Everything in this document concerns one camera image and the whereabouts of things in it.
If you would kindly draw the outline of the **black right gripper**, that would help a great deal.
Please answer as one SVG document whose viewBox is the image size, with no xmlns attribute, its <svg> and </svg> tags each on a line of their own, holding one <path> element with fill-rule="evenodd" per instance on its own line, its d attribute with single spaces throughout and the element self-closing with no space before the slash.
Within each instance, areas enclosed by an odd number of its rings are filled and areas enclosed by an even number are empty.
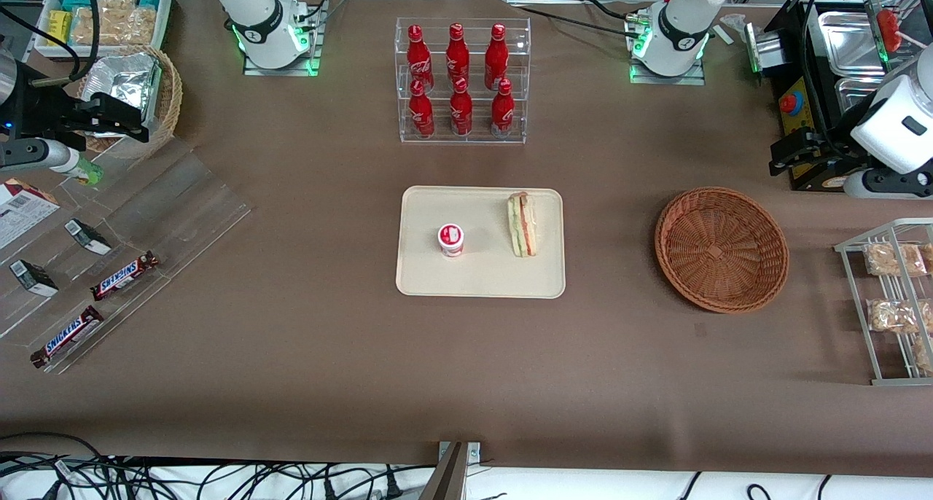
<svg viewBox="0 0 933 500">
<path fill-rule="evenodd" d="M 16 94 L 16 106 L 16 126 L 20 135 L 76 129 L 76 132 L 95 139 L 129 137 L 140 144 L 147 144 L 150 140 L 149 128 L 144 127 L 142 109 L 103 92 L 91 95 L 89 113 L 79 98 L 68 95 L 61 87 L 36 88 L 26 84 Z"/>
</svg>

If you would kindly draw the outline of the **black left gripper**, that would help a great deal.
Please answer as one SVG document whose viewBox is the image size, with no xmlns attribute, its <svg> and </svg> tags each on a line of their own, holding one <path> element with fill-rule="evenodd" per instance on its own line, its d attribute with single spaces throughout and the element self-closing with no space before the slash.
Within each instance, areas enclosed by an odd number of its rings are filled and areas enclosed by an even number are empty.
<svg viewBox="0 0 933 500">
<path fill-rule="evenodd" d="M 770 149 L 769 174 L 779 176 L 810 159 L 813 167 L 842 164 L 850 171 L 872 168 L 875 158 L 854 141 L 853 129 L 854 125 L 837 125 L 830 129 L 801 127 L 793 130 L 787 135 L 787 150 Z"/>
</svg>

